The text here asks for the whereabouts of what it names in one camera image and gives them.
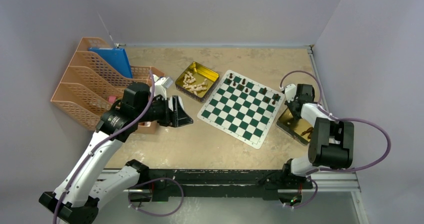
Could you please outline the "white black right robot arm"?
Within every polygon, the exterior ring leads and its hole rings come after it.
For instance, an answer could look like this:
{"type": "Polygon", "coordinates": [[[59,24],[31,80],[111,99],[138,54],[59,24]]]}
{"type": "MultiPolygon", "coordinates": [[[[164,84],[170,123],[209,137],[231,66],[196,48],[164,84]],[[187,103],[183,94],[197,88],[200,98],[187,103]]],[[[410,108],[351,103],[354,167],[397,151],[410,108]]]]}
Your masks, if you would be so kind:
{"type": "Polygon", "coordinates": [[[347,169],[353,162],[354,125],[338,121],[326,114],[315,102],[315,90],[309,84],[289,84],[280,88],[285,105],[295,120],[305,120],[313,128],[305,156],[292,159],[290,169],[281,173],[281,182],[288,188],[300,182],[301,176],[314,171],[347,169]]]}

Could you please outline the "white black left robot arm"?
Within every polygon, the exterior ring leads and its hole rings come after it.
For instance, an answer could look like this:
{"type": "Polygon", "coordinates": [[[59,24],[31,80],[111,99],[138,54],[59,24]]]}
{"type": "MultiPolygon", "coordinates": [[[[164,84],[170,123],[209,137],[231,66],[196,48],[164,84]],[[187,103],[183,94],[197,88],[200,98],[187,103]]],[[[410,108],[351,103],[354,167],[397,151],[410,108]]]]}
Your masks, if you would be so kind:
{"type": "Polygon", "coordinates": [[[155,94],[153,86],[142,82],[131,83],[123,93],[102,114],[87,149],[65,180],[40,196],[39,203],[53,213],[53,223],[91,224],[100,209],[123,190],[168,181],[167,177],[152,178],[146,165],[131,160],[108,180],[97,182],[107,162],[140,122],[156,121],[174,128],[194,122],[177,95],[167,98],[155,94]]]}

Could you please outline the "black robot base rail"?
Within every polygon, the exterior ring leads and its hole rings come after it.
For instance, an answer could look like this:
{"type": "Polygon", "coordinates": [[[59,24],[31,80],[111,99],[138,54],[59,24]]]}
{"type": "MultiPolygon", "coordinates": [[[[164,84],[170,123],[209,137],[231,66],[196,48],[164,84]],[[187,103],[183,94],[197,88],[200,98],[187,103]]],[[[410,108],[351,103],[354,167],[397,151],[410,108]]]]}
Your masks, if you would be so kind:
{"type": "Polygon", "coordinates": [[[170,197],[261,198],[289,202],[313,185],[304,177],[280,170],[150,169],[130,185],[152,191],[154,202],[170,197]]]}

